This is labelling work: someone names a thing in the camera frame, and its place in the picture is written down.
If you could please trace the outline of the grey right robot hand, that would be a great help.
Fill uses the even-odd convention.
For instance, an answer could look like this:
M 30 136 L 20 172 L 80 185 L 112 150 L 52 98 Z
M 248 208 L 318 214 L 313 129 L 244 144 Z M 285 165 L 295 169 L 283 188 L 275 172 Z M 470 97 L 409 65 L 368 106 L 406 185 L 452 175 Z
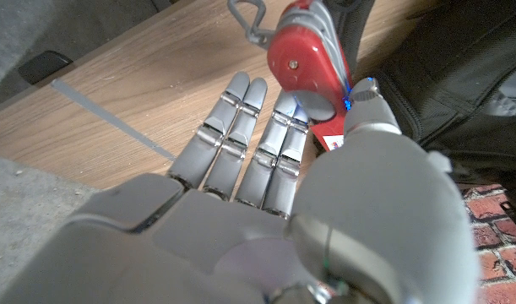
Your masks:
M 399 129 L 382 85 L 349 90 L 342 143 L 300 173 L 329 98 L 234 75 L 165 176 L 72 213 L 2 303 L 472 303 L 480 264 L 450 160 Z

